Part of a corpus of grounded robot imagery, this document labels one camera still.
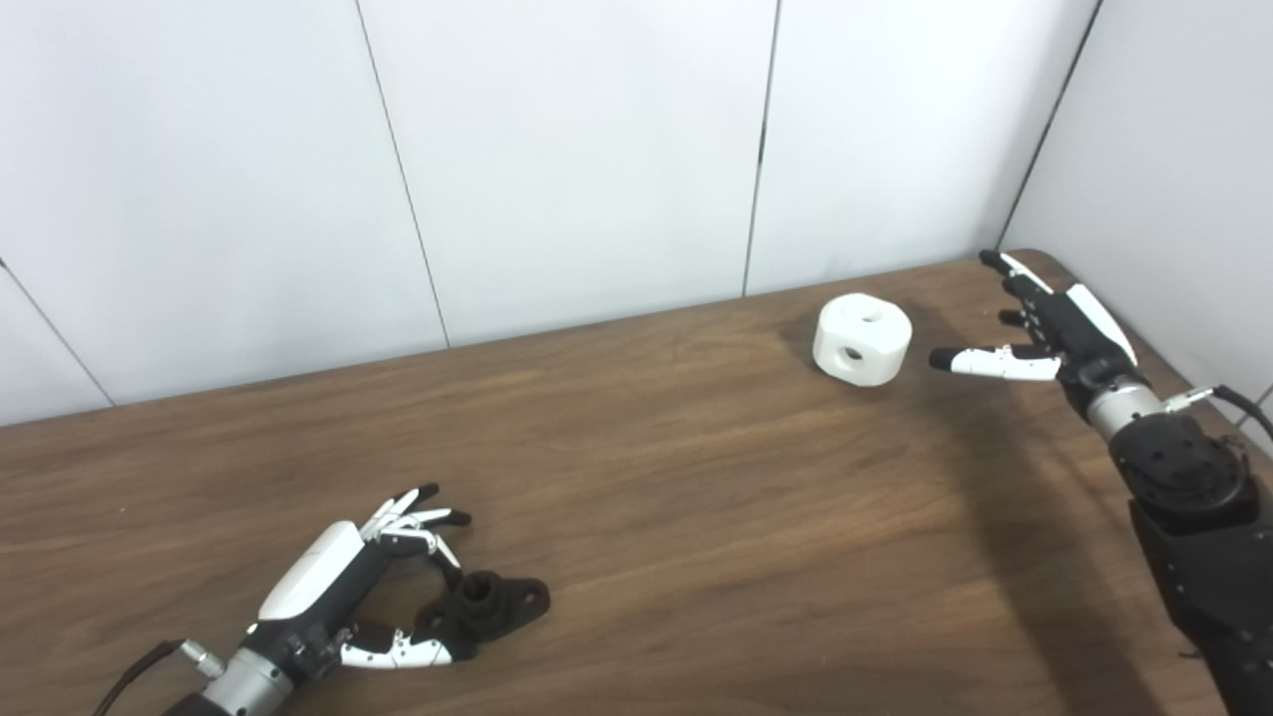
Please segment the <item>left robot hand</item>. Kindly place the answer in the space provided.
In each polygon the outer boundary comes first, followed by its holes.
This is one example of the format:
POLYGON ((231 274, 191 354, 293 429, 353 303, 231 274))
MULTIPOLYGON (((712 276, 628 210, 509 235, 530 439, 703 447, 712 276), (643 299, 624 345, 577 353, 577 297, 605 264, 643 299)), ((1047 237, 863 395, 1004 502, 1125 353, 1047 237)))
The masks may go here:
POLYGON ((463 527, 471 516, 453 508, 423 508, 440 493, 428 483, 384 499, 362 524, 331 524, 272 586, 255 626, 242 640, 292 687, 323 678, 339 665, 355 669, 428 669, 456 662, 454 647, 437 637, 414 637, 388 629, 379 643, 370 626, 356 628, 353 615, 395 559, 423 557, 440 568, 451 589, 462 577, 440 527, 463 527))

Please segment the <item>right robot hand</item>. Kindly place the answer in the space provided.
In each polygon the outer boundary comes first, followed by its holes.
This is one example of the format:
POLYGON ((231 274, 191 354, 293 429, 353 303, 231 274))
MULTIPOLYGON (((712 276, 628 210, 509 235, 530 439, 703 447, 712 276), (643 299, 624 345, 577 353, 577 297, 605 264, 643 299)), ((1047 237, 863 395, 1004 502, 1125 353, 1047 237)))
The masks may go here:
POLYGON ((1030 341, 934 348, 932 368, 1006 381, 1058 381, 1080 396, 1143 377, 1127 333, 1082 282, 1055 290, 1007 254, 985 250, 979 260, 1001 274, 1001 288, 1021 303, 1018 310, 1001 311, 1001 324, 1022 329, 1030 341))

